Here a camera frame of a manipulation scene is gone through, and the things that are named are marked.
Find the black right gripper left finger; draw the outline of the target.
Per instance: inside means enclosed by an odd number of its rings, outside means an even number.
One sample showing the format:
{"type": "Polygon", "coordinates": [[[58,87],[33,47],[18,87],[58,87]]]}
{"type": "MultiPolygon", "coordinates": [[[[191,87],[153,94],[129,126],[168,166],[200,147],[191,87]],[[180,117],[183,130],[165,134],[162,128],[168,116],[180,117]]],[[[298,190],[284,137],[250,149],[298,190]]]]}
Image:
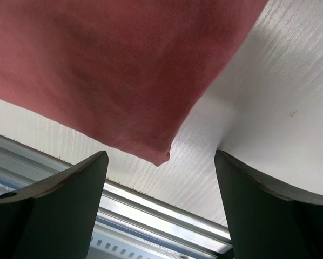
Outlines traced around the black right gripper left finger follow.
{"type": "Polygon", "coordinates": [[[86,258],[108,163],[101,151],[0,195],[0,258],[86,258]]]}

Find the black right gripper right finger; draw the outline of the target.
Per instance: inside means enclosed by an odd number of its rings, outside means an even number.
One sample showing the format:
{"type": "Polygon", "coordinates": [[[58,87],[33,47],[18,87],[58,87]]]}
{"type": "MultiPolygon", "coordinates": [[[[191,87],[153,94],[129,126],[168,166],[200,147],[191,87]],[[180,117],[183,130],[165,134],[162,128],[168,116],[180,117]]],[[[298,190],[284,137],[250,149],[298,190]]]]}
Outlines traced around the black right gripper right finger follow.
{"type": "Polygon", "coordinates": [[[224,151],[214,164],[236,258],[323,258],[323,195],[224,151]]]}

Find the pink t-shirt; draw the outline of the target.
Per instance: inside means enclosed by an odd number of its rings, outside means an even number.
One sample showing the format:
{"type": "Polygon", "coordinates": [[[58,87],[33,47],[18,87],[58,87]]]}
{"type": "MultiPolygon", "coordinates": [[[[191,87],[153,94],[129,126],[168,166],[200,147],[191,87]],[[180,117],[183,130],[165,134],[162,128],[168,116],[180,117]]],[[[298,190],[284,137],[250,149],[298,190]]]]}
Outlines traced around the pink t-shirt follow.
{"type": "Polygon", "coordinates": [[[0,99],[156,166],[265,1],[0,1],[0,99]]]}

